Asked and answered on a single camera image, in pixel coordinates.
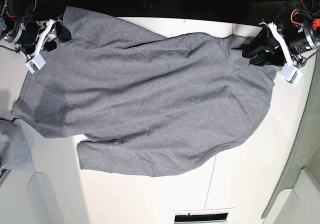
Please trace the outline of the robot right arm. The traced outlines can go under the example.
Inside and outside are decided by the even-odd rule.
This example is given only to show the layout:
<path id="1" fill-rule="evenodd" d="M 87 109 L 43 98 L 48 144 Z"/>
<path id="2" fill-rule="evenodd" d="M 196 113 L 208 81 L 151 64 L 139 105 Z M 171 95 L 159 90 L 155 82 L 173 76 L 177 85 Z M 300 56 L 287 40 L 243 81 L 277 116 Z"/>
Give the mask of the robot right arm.
<path id="1" fill-rule="evenodd" d="M 32 56 L 47 21 L 53 20 L 40 50 L 50 52 L 55 43 L 71 40 L 71 33 L 63 26 L 63 11 L 67 0 L 0 0 L 0 38 L 14 45 L 12 52 Z"/>

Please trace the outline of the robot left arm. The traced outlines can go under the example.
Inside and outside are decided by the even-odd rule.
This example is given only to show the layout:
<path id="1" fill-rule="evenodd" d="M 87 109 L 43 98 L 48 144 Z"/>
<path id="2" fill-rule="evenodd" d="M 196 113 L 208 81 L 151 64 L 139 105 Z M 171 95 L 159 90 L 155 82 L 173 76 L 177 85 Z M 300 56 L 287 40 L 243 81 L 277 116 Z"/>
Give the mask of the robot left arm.
<path id="1" fill-rule="evenodd" d="M 292 61 L 304 67 L 312 56 L 303 53 L 320 50 L 320 0 L 285 0 L 273 22 L 259 23 L 261 31 L 242 49 L 242 57 L 254 66 L 283 67 Z"/>

